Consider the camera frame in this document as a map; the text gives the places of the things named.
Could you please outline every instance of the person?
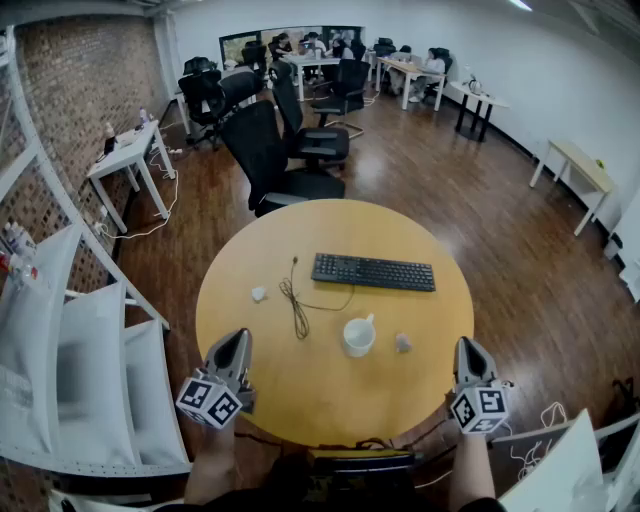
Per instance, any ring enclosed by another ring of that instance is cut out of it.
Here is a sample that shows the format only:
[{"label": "person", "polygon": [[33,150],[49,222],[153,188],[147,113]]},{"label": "person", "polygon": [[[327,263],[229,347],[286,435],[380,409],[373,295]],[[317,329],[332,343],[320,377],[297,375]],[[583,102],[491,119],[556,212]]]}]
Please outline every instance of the person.
[{"label": "person", "polygon": [[[324,57],[324,54],[327,51],[327,47],[318,38],[319,38],[319,35],[317,32],[312,31],[307,34],[305,42],[308,43],[308,45],[311,48],[307,50],[305,55],[308,55],[309,57],[313,57],[316,59],[321,59],[322,57]],[[314,71],[315,71],[314,68],[305,66],[304,77],[306,78],[307,82],[311,82]]]},{"label": "person", "polygon": [[274,62],[280,60],[283,55],[290,55],[293,53],[289,34],[283,32],[282,34],[275,36],[271,43],[269,43],[269,50],[271,51],[271,57],[273,57]]},{"label": "person", "polygon": [[[264,507],[270,504],[294,505],[296,509],[305,506],[319,508],[342,501],[351,505],[388,503],[394,507],[420,506],[419,510],[425,512],[438,510],[425,502],[423,496],[412,492],[411,487],[393,485],[389,485],[384,491],[380,490],[385,488],[384,485],[370,486],[366,491],[345,491],[332,495],[329,502],[323,503],[323,498],[320,498],[320,503],[309,503],[305,499],[309,472],[304,456],[298,458],[298,466],[291,467],[289,464],[286,471],[284,465],[288,457],[276,461],[265,485],[259,489],[235,490],[233,423],[230,422],[220,431],[207,429],[187,481],[184,505],[168,505],[161,509],[162,512],[195,512],[197,507],[203,512],[213,512],[236,510],[236,507],[243,505]],[[484,436],[460,436],[450,478],[450,512],[504,512],[504,508],[495,499]],[[312,495],[318,498],[317,491],[313,491]]]},{"label": "person", "polygon": [[[353,60],[353,52],[347,46],[344,39],[336,38],[333,40],[331,50],[326,54],[327,58],[338,58]],[[322,74],[327,82],[333,82],[338,75],[338,66],[322,66]]]},{"label": "person", "polygon": [[[441,58],[436,57],[435,48],[429,48],[429,56],[427,57],[427,62],[425,62],[422,69],[428,73],[437,73],[439,75],[444,74],[444,61]],[[427,87],[439,81],[440,79],[436,76],[419,77],[411,86],[411,97],[409,98],[409,103],[420,103],[424,99]]]},{"label": "person", "polygon": [[351,48],[347,46],[344,39],[336,38],[333,40],[333,44],[331,45],[331,50],[327,52],[326,56],[328,58],[338,58],[338,59],[349,59],[353,60],[353,52]]},{"label": "person", "polygon": [[[403,45],[399,51],[392,53],[389,57],[393,60],[409,61],[411,60],[411,46]],[[391,91],[396,96],[404,89],[404,73],[397,69],[389,69],[389,82]]]}]

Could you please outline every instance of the round wooden table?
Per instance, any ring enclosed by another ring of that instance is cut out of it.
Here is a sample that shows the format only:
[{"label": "round wooden table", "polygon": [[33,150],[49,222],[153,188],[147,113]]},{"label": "round wooden table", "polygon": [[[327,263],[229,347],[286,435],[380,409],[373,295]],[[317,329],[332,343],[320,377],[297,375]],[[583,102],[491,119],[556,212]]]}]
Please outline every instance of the round wooden table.
[{"label": "round wooden table", "polygon": [[[436,291],[356,286],[344,311],[307,308],[310,333],[298,340],[291,303],[278,288],[294,256],[300,301],[339,308],[351,293],[351,285],[311,280],[318,252],[430,263]],[[257,286],[267,288],[259,304],[251,297]],[[342,330],[369,313],[375,344],[360,359],[348,357]],[[360,201],[307,201],[255,220],[211,264],[196,311],[200,353],[240,327],[253,335],[249,380],[257,400],[247,419],[288,441],[352,446],[402,434],[443,403],[455,344],[473,336],[473,306],[456,262],[414,221]],[[396,352],[398,333],[409,336],[410,352]]]}]

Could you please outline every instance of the white shelf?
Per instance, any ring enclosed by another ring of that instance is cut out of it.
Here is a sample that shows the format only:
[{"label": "white shelf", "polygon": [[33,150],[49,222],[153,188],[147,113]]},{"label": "white shelf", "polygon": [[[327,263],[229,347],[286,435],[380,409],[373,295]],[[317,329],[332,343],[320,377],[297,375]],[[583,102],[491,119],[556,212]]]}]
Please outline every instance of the white shelf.
[{"label": "white shelf", "polygon": [[116,283],[64,306],[57,381],[63,459],[140,464],[125,372],[125,291]]},{"label": "white shelf", "polygon": [[143,464],[188,463],[173,405],[158,320],[125,330],[129,403]]},{"label": "white shelf", "polygon": [[0,394],[0,451],[11,447],[56,451],[58,334],[80,233],[80,226],[72,225],[38,245],[34,266],[49,282],[49,294],[39,295],[28,287],[18,291],[11,279],[5,284],[0,299],[0,364],[29,380],[33,406],[23,411]]}]

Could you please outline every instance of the ceiling light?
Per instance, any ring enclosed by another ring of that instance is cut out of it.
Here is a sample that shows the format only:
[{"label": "ceiling light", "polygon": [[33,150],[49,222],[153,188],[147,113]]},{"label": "ceiling light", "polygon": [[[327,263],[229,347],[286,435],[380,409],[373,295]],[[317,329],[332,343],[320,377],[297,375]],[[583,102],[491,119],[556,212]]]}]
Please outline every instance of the ceiling light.
[{"label": "ceiling light", "polygon": [[520,7],[520,9],[524,9],[525,11],[532,11],[531,7],[525,4],[522,0],[509,0],[513,5]]}]

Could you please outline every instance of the mesh chair back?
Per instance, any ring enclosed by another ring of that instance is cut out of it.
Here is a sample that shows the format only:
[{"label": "mesh chair back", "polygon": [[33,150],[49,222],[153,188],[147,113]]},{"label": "mesh chair back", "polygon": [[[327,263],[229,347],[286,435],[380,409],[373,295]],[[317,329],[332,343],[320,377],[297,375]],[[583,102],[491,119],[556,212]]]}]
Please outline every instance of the mesh chair back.
[{"label": "mesh chair back", "polygon": [[273,97],[284,121],[285,137],[293,138],[302,128],[304,114],[291,80],[291,66],[281,60],[272,63],[269,78],[273,83]]},{"label": "mesh chair back", "polygon": [[249,178],[249,209],[253,211],[282,179],[288,164],[273,103],[258,101],[231,116],[222,140]]},{"label": "mesh chair back", "polygon": [[199,73],[200,71],[206,71],[211,69],[213,64],[206,57],[194,57],[184,63],[183,75],[191,75],[193,73]]},{"label": "mesh chair back", "polygon": [[370,67],[368,62],[342,59],[338,65],[338,79],[333,84],[333,92],[336,96],[344,98],[349,92],[364,89]]},{"label": "mesh chair back", "polygon": [[354,39],[351,41],[351,51],[353,52],[354,59],[362,60],[362,57],[364,57],[364,54],[367,51],[367,47],[357,39]]},{"label": "mesh chair back", "polygon": [[180,90],[184,94],[185,103],[189,106],[189,117],[200,123],[202,116],[202,102],[217,103],[222,98],[222,91],[218,82],[222,74],[217,69],[203,73],[182,77],[178,80]]},{"label": "mesh chair back", "polygon": [[264,84],[249,68],[236,68],[218,83],[222,89],[224,100],[215,108],[215,114],[222,117],[229,113],[241,101],[258,94]]}]

